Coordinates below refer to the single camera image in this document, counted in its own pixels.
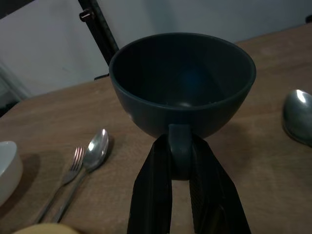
wooden table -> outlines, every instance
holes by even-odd
[[[312,93],[312,24],[238,45],[256,63],[256,82],[234,118],[207,141],[236,184],[253,234],[311,233],[312,149],[285,135],[281,109],[289,91]],[[75,147],[87,146],[100,128],[115,138],[113,152],[80,187],[62,223],[88,234],[126,233],[132,186],[154,139],[131,122],[104,78],[23,101],[0,119],[0,141],[15,141],[24,165],[19,186],[0,207],[1,234],[32,222]],[[173,194],[171,233],[193,233],[188,182],[174,181]]]

white wall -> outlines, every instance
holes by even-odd
[[[0,19],[0,73],[26,97],[108,73],[76,0],[36,0]]]
[[[311,0],[98,0],[119,47],[152,34],[229,41],[304,24]],[[27,97],[91,81],[108,67],[77,0],[37,0],[0,20],[0,72]]]
[[[304,24],[312,0],[98,0],[119,46],[166,32],[232,42]]]

spoon bowl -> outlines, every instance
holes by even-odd
[[[109,147],[108,132],[105,129],[98,131],[88,145],[82,165],[88,173],[98,168],[106,159]]]
[[[293,139],[312,147],[312,96],[302,90],[290,92],[283,107],[283,128]]]

